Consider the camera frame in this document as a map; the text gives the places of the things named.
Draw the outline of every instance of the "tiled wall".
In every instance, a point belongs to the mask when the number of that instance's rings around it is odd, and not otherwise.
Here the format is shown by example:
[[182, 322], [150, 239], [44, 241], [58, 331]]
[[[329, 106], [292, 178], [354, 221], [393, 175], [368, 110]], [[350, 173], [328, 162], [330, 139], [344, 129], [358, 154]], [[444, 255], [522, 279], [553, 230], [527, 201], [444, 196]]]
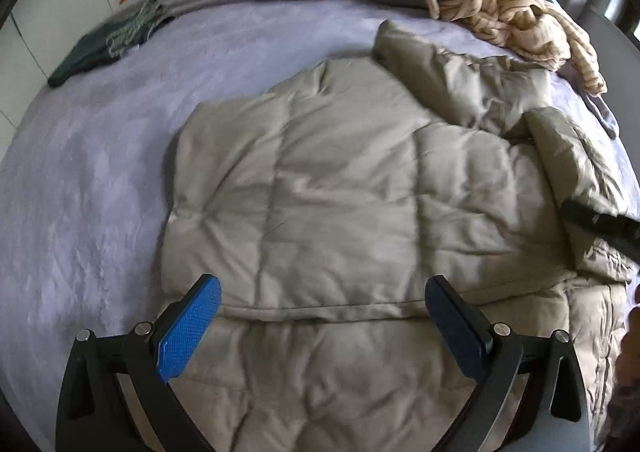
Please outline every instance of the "tiled wall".
[[0, 29], [0, 159], [46, 77], [117, 0], [18, 0]]

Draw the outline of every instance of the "silver bolt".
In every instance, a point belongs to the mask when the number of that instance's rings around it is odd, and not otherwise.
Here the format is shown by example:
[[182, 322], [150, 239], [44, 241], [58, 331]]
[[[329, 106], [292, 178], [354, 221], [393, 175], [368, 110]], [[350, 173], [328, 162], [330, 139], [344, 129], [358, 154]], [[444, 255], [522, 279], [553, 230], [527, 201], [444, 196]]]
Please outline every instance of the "silver bolt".
[[556, 331], [556, 340], [562, 342], [563, 344], [566, 344], [567, 342], [569, 342], [569, 340], [571, 340], [571, 337], [569, 336], [569, 333], [559, 329], [558, 331]]
[[81, 329], [76, 335], [76, 340], [78, 342], [86, 342], [87, 340], [89, 340], [90, 336], [91, 336], [91, 331], [89, 331], [88, 329]]
[[139, 324], [136, 324], [136, 335], [140, 335], [141, 337], [148, 335], [151, 333], [151, 327], [151, 324], [148, 322], [140, 322]]
[[507, 337], [511, 334], [511, 328], [502, 322], [494, 324], [494, 331], [495, 334], [500, 335], [501, 337]]

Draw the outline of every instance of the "bed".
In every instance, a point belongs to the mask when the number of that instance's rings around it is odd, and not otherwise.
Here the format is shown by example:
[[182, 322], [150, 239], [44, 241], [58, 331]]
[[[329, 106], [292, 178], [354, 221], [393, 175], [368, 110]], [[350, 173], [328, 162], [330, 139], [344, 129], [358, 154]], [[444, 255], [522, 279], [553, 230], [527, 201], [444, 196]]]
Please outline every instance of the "bed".
[[[508, 54], [417, 8], [237, 1], [181, 15], [118, 63], [43, 90], [2, 161], [0, 388], [43, 451], [53, 448], [76, 332], [119, 334], [158, 314], [177, 137], [198, 103], [254, 96], [329, 57], [366, 54], [387, 19], [454, 52]], [[552, 105], [615, 154], [637, 215], [640, 189], [622, 143], [566, 81], [551, 79]]]

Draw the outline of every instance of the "mattress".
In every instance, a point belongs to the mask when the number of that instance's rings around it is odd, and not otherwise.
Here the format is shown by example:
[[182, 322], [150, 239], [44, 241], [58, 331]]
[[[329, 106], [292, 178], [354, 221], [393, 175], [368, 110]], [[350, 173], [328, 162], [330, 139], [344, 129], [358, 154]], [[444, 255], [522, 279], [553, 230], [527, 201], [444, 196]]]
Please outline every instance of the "mattress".
[[[176, 141], [197, 104], [253, 96], [326, 58], [369, 53], [386, 19], [455, 52], [513, 56], [420, 9], [247, 1], [183, 15], [116, 64], [34, 100], [0, 164], [0, 388], [44, 451], [53, 450], [77, 331], [122, 333], [158, 313]], [[552, 105], [615, 152], [638, 214], [622, 143], [555, 74]]]

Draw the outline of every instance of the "blue gripper pad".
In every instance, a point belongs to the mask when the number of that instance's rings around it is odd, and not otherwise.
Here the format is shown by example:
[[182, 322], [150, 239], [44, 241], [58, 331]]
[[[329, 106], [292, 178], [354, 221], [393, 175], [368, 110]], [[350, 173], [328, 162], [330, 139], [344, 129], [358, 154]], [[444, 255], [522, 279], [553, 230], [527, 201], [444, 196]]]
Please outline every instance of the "blue gripper pad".
[[222, 299], [220, 281], [213, 275], [209, 275], [206, 279], [160, 340], [158, 372], [165, 382], [184, 371], [200, 339], [209, 327], [213, 315], [220, 307]]

